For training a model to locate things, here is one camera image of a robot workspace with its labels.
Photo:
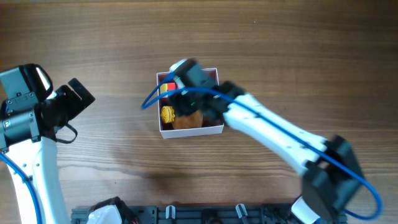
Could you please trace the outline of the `multicoloured puzzle cube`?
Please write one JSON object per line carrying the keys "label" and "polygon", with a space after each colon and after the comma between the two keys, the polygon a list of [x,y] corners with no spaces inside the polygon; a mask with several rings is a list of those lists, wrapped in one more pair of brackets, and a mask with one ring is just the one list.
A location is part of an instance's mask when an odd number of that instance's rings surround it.
{"label": "multicoloured puzzle cube", "polygon": [[160,94],[167,93],[172,90],[176,90],[178,88],[177,84],[174,82],[163,83],[160,86]]}

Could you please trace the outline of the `brown plush capybara toy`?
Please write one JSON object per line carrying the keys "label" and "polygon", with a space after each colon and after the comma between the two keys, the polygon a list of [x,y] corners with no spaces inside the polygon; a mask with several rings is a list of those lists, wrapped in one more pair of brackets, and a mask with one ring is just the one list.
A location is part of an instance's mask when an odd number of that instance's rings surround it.
{"label": "brown plush capybara toy", "polygon": [[174,129],[201,128],[203,115],[199,110],[191,115],[177,116],[171,106],[163,106],[160,110],[160,118],[163,123],[171,124]]}

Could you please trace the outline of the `white cardboard box pink interior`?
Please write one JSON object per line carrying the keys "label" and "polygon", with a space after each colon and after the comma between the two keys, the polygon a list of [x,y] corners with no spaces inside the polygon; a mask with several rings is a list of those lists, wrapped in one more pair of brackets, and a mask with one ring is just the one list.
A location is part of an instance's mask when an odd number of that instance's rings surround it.
{"label": "white cardboard box pink interior", "polygon": [[[214,78],[216,83],[219,84],[217,68],[204,68],[203,71],[205,71],[210,77]],[[157,73],[157,78],[156,78],[157,84],[159,84],[168,74],[169,72]],[[162,107],[165,105],[169,104],[164,99],[157,102],[159,131],[164,139],[201,136],[209,134],[221,134],[223,132],[224,123],[222,121],[220,120],[208,121],[205,119],[205,117],[203,118],[204,120],[201,128],[174,129],[171,123],[165,124],[162,122],[160,111]]]}

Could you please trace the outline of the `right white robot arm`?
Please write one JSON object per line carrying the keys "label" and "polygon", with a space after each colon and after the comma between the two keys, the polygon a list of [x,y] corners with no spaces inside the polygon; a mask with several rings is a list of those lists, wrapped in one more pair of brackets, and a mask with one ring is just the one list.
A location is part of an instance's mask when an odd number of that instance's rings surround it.
{"label": "right white robot arm", "polygon": [[298,128],[234,83],[219,85],[193,58],[173,64],[169,72],[169,77],[182,89],[169,98],[179,116],[201,112],[209,120],[221,120],[288,163],[302,179],[302,193],[291,207],[301,222],[338,219],[360,183],[328,162],[321,153],[362,177],[358,160],[346,139],[335,136],[327,140]]}

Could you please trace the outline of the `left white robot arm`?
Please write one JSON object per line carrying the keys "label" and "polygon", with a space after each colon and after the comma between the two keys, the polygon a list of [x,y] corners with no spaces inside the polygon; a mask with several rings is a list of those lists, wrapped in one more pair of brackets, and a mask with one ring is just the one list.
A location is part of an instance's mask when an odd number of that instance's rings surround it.
{"label": "left white robot arm", "polygon": [[1,72],[1,160],[8,166],[22,223],[69,223],[57,165],[57,131],[94,96],[76,79],[55,90],[47,72],[28,63]]}

